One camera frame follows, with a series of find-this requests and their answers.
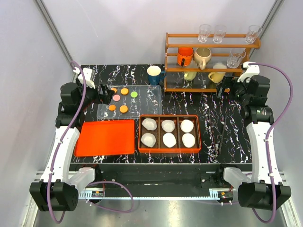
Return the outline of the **yellow round cookie top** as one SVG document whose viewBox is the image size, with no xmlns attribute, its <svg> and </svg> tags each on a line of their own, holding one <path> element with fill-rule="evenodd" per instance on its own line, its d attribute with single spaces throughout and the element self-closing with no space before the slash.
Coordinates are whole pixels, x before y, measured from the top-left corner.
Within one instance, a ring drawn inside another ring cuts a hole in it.
<svg viewBox="0 0 303 227">
<path fill-rule="evenodd" d="M 123 89 L 121 89 L 120 92 L 121 92 L 122 95 L 125 96 L 125 95 L 127 95 L 129 93 L 129 90 L 127 88 L 123 88 Z"/>
</svg>

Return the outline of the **green round cookie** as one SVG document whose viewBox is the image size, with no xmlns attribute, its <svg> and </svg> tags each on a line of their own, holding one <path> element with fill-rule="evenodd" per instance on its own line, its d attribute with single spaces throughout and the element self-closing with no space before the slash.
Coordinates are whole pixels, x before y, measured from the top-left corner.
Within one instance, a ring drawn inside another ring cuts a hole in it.
<svg viewBox="0 0 303 227">
<path fill-rule="evenodd" d="M 133 92 L 130 93 L 130 96 L 132 98 L 136 98 L 138 96 L 138 93 L 136 91 L 133 91 Z"/>
</svg>

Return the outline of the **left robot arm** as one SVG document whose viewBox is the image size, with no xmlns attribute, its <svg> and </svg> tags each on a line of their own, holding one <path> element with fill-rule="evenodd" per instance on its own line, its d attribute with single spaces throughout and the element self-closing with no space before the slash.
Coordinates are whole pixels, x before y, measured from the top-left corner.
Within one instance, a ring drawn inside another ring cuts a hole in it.
<svg viewBox="0 0 303 227">
<path fill-rule="evenodd" d="M 31 183 L 29 188 L 40 211 L 73 211 L 79 194 L 88 184 L 98 187 L 102 183 L 102 175 L 91 167 L 80 168 L 69 177 L 71 155 L 85 121 L 84 111 L 91 104 L 110 104 L 114 95 L 108 86 L 100 87 L 98 90 L 92 81 L 78 79 L 61 86 L 51 156 L 40 180 Z"/>
</svg>

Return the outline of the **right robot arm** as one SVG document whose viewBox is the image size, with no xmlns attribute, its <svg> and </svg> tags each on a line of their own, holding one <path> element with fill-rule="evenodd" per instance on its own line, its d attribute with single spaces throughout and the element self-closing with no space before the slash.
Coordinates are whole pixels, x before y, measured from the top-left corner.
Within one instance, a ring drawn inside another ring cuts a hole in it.
<svg viewBox="0 0 303 227">
<path fill-rule="evenodd" d="M 270 80 L 261 75 L 244 80 L 227 76 L 217 89 L 218 96 L 226 88 L 230 89 L 229 97 L 241 105 L 241 116 L 251 146 L 252 174 L 247 176 L 233 165 L 221 165 L 215 182 L 222 188 L 230 184 L 237 191 L 242 207 L 277 210 L 291 197 L 291 189 L 283 185 L 276 164 L 272 129 L 274 116 L 266 105 Z"/>
</svg>

